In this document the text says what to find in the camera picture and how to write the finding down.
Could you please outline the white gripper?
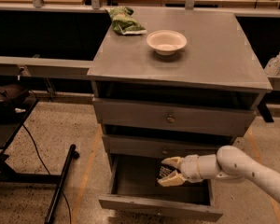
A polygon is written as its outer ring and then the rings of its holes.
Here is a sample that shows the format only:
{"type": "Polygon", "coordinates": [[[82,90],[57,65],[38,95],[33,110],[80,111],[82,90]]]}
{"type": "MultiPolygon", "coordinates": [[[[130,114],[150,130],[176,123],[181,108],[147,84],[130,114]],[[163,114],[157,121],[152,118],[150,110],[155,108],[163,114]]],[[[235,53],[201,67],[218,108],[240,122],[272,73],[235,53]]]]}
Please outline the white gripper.
{"type": "Polygon", "coordinates": [[[163,165],[179,169],[181,174],[177,170],[172,172],[161,171],[158,183],[162,187],[175,187],[183,185],[186,181],[190,183],[202,182],[203,179],[198,169],[198,160],[198,155],[188,155],[185,158],[171,157],[164,159],[161,162],[163,165]]]}

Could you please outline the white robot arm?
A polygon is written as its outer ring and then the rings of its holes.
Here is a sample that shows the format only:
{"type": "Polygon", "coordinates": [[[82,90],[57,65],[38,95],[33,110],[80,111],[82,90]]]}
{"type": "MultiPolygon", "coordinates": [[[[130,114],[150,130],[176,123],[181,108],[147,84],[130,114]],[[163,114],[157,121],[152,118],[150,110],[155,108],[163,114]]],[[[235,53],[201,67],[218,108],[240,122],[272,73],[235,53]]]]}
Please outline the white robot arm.
{"type": "Polygon", "coordinates": [[[254,183],[280,203],[280,173],[253,160],[233,146],[221,147],[216,154],[171,157],[161,162],[163,187],[198,183],[206,179],[241,180],[254,183]]]}

